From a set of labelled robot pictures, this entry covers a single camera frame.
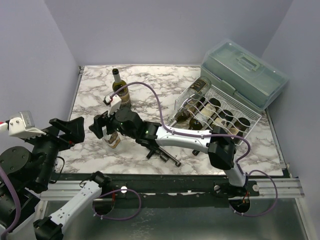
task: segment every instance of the wine bottle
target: wine bottle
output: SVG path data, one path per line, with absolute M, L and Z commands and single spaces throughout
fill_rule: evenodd
M 219 109 L 221 103 L 216 98 L 210 98 L 205 104 L 203 109 L 198 112 L 193 118 L 190 119 L 189 129 L 190 130 L 201 130 L 206 122 L 209 121 L 210 117 L 215 114 Z
M 222 110 L 219 115 L 213 120 L 210 127 L 213 128 L 214 126 L 224 127 L 228 126 L 228 123 L 234 119 L 232 112 L 229 110 Z
M 112 149 L 115 149 L 121 142 L 119 134 L 116 131 L 114 131 L 112 134 L 108 134 L 105 126 L 102 128 L 102 134 L 102 140 L 107 144 L 108 147 Z
M 219 126 L 219 127 L 227 127 L 228 123 L 232 121 L 233 119 L 233 114 L 228 111 L 228 110 L 222 110 L 219 115 L 214 119 L 214 121 L 206 128 L 206 130 L 211 130 L 214 128 L 214 126 Z M 197 156 L 200 153 L 200 151 L 193 150 L 192 154 Z
M 179 106 L 179 110 L 173 116 L 176 118 L 186 109 L 194 106 L 211 88 L 210 80 L 205 76 L 200 76 L 197 80 L 195 80 L 183 93 L 184 96 L 188 98 L 183 102 L 181 106 Z
M 114 82 L 112 84 L 112 90 L 115 92 L 122 86 L 126 85 L 127 83 L 123 81 L 119 75 L 119 70 L 117 68 L 112 69 L 112 74 L 114 77 Z M 121 105 L 120 108 L 123 107 L 128 107 L 131 108 L 131 99 L 130 99 L 130 94 L 129 90 L 127 87 L 122 89 L 119 93 L 118 96 L 121 98 Z
M 206 98 L 203 97 L 195 105 L 193 105 L 188 109 L 185 109 L 175 118 L 175 120 L 169 125 L 169 127 L 174 127 L 176 124 L 183 123 L 186 120 L 188 120 L 188 118 L 190 118 L 192 115 L 191 113 L 195 113 L 198 110 L 200 111 L 203 108 L 203 103 L 205 101 L 206 101 Z
M 247 128 L 250 127 L 250 122 L 248 119 L 244 118 L 244 117 L 240 117 L 238 119 L 238 121 L 236 121 L 234 123 L 234 126 L 232 126 L 230 129 L 229 129 L 229 132 L 228 134 L 230 135 L 237 135 L 237 136 L 240 136 L 242 137 L 244 135 L 244 131 L 246 131 Z M 238 144 L 241 140 L 239 138 L 234 138 L 232 137 L 233 141 L 235 144 Z

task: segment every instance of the screw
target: screw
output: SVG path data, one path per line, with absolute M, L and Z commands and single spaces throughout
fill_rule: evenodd
M 220 186 L 219 185 L 215 185 L 213 187 L 213 190 L 216 192 L 216 193 L 219 193 L 220 192 Z
M 259 189 L 260 189 L 260 188 L 259 188 L 258 185 L 255 184 L 255 185 L 252 186 L 252 189 L 253 189 L 253 191 L 255 191 L 255 192 L 259 192 Z

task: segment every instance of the wine rack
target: wine rack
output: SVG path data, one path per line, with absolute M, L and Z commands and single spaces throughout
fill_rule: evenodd
M 232 121 L 227 121 L 228 124 L 226 127 L 222 128 L 228 133 L 228 134 L 232 134 L 230 132 L 231 128 L 235 128 L 235 123 L 237 121 L 239 121 L 240 118 L 245 118 L 250 122 L 250 126 L 244 125 L 241 123 L 241 121 L 239 121 L 242 125 L 244 125 L 246 127 L 245 131 L 239 130 L 240 132 L 242 132 L 242 136 L 244 138 L 246 138 L 251 130 L 256 126 L 257 122 L 259 122 L 259 120 L 261 119 L 261 115 L 256 113 L 255 111 L 251 110 L 250 108 L 248 108 L 247 106 L 243 105 L 242 103 L 240 103 L 239 101 L 235 100 L 234 98 L 232 98 L 230 95 L 224 93 L 222 90 L 220 90 L 219 88 L 215 87 L 214 85 L 211 86 L 210 90 L 205 94 L 205 101 L 201 103 L 201 105 L 199 106 L 199 108 L 196 106 L 195 104 L 188 104 L 188 106 L 194 106 L 195 107 L 195 111 L 189 111 L 191 113 L 191 117 L 185 121 L 184 123 L 178 123 L 175 127 L 176 128 L 183 128 L 183 129 L 187 129 L 189 127 L 189 120 L 191 118 L 193 118 L 197 113 L 201 113 L 201 111 L 199 111 L 199 109 L 202 108 L 206 108 L 206 103 L 209 102 L 209 99 L 211 98 L 215 98 L 217 100 L 220 101 L 221 106 L 216 106 L 213 105 L 217 111 L 216 113 L 210 117 L 209 121 L 207 122 L 201 122 L 204 124 L 203 130 L 205 130 L 207 127 L 210 127 L 210 125 L 214 122 L 215 118 L 219 118 L 219 114 L 221 113 L 221 111 L 224 110 L 228 110 L 232 113 Z M 174 113 L 169 117 L 168 122 L 172 123 L 175 118 L 174 116 L 181 110 L 183 110 L 183 105 L 186 105 L 185 103 L 189 103 L 192 100 L 192 96 L 188 96 L 188 94 L 186 93 L 186 91 L 184 91 L 183 93 L 181 93 L 181 95 L 175 100 L 174 103 Z M 240 141 L 236 144 L 236 148 L 238 146 L 241 145 L 243 141 Z

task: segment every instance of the white marble tabletop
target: white marble tabletop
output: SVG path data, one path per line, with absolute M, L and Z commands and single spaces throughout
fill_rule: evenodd
M 112 69 L 118 68 L 120 76 L 127 83 L 141 81 L 151 85 L 159 96 L 164 119 L 174 111 L 175 99 L 195 79 L 200 76 L 197 66 L 86 66 L 72 109 L 71 119 L 84 117 L 85 140 L 70 150 L 63 151 L 64 173 L 92 173 L 102 171 L 106 174 L 180 174 L 180 175 L 223 175 L 222 170 L 210 165 L 208 155 L 192 155 L 192 150 L 178 147 L 164 147 L 181 161 L 176 167 L 172 161 L 163 162 L 157 155 L 146 158 L 148 149 L 135 143 L 129 137 L 121 137 L 120 144 L 109 148 L 106 143 L 89 130 L 94 116 L 106 111 L 103 98 L 112 91 L 114 81 Z M 159 122 L 158 105 L 152 92 L 142 85 L 129 87 L 132 110 L 143 120 Z M 250 154 L 240 162 L 245 172 L 258 169 L 271 176 L 282 176 L 282 167 L 265 113 L 247 137 L 251 144 Z M 242 144 L 236 157 L 246 151 Z

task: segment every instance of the light gray wall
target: light gray wall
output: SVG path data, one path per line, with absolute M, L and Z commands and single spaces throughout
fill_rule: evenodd
M 292 0 L 45 0 L 81 65 L 199 64 L 225 37 L 261 56 Z
M 0 121 L 30 110 L 39 128 L 66 119 L 78 66 L 43 0 L 0 1 Z M 23 141 L 0 134 L 0 154 Z
M 270 112 L 285 161 L 301 180 L 320 237 L 319 10 L 319 0 L 294 0 L 263 59 L 291 76 Z

